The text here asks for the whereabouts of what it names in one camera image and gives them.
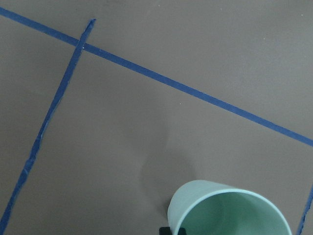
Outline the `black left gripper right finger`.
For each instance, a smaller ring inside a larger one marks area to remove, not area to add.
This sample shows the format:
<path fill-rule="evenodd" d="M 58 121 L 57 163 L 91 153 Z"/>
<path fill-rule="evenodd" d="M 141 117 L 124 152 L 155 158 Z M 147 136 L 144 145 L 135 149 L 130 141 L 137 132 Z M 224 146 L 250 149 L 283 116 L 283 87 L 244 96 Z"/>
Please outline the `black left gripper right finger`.
<path fill-rule="evenodd" d="M 186 230 L 184 228 L 180 227 L 178 230 L 178 235 L 186 235 Z"/>

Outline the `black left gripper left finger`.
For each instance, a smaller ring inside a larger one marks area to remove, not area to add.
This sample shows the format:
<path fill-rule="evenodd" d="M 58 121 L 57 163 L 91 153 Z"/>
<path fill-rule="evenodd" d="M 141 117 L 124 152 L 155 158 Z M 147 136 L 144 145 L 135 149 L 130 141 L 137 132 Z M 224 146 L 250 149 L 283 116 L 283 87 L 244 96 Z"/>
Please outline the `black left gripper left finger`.
<path fill-rule="evenodd" d="M 171 235 L 170 227 L 160 227 L 159 228 L 159 235 Z"/>

